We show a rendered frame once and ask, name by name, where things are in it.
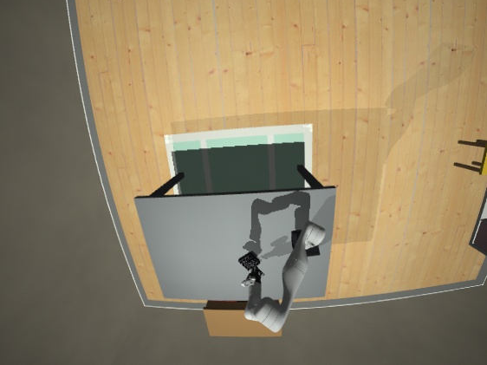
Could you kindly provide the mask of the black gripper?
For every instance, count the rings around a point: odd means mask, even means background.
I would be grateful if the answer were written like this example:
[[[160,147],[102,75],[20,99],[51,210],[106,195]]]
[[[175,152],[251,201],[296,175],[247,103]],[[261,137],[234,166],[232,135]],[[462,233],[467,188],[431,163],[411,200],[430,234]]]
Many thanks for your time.
[[[260,273],[260,275],[259,275],[259,273]],[[255,268],[252,267],[251,273],[249,273],[249,275],[247,276],[247,278],[249,278],[249,277],[255,277],[256,278],[256,281],[255,282],[258,282],[258,283],[261,284],[261,276],[264,276],[264,274],[255,265]]]

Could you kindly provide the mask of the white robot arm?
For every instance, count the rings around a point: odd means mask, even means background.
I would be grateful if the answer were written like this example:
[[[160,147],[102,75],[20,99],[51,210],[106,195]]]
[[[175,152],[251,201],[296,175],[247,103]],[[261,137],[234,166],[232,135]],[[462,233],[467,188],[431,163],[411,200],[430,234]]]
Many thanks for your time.
[[[261,284],[255,282],[255,277],[242,281],[242,286],[249,287],[249,299],[244,310],[246,319],[254,321],[258,319],[258,322],[273,332],[281,329],[308,268],[306,249],[318,245],[324,239],[325,233],[324,228],[311,221],[303,226],[295,248],[282,269],[283,297],[281,304],[270,297],[264,297],[261,300]]]

